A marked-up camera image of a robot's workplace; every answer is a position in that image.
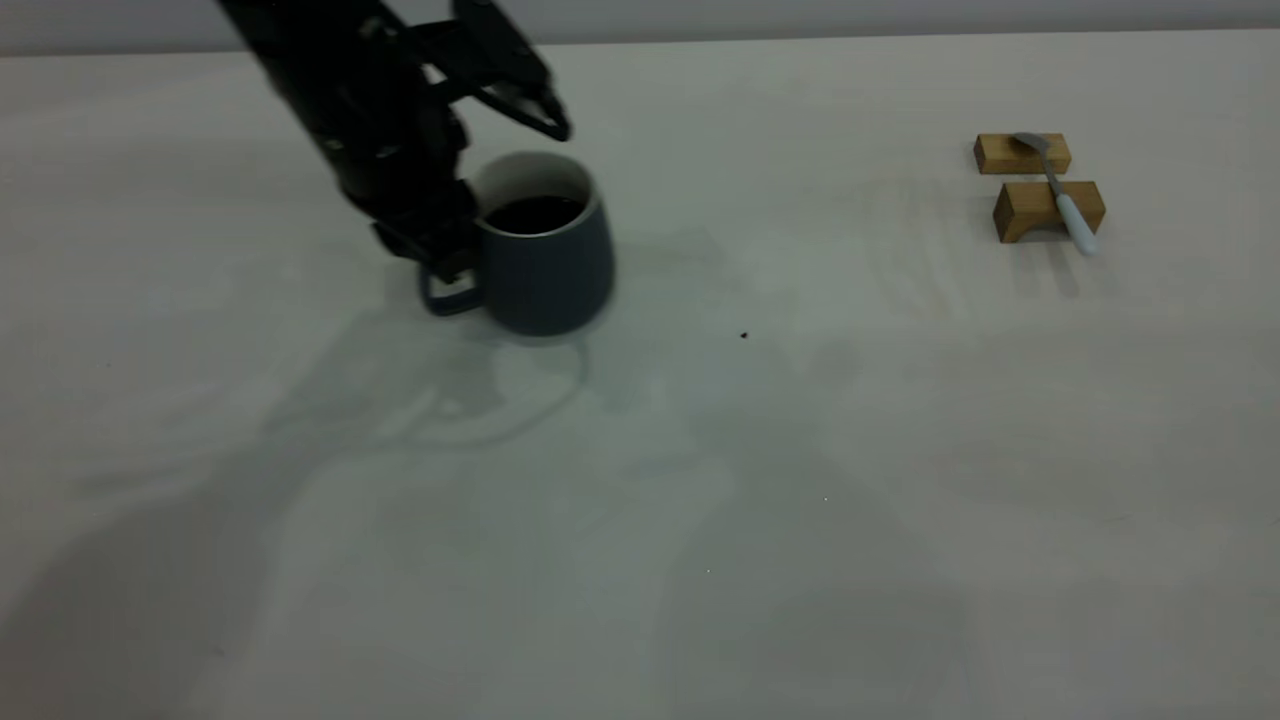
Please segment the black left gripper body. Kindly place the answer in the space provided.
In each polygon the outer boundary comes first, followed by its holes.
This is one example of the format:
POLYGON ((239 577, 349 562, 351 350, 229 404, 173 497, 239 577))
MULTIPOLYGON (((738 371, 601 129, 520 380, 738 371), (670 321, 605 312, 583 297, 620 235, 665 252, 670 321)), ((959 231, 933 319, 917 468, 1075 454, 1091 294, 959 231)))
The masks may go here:
POLYGON ((324 85, 317 96, 317 147, 353 206, 411 241, 468 240, 477 204, 458 177, 468 136, 449 86, 324 85))

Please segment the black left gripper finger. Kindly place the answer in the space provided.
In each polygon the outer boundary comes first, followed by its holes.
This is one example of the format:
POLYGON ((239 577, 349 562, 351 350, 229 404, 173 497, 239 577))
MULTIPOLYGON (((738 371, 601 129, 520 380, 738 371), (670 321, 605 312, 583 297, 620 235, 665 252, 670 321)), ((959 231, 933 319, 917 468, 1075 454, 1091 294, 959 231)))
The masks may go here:
POLYGON ((475 269, 481 250, 481 233, 474 222, 442 223, 430 232, 430 274, 453 284, 475 269))
POLYGON ((372 222, 372 232, 381 246, 396 258, 430 265, 445 256, 439 224, 415 218, 384 218, 372 222))

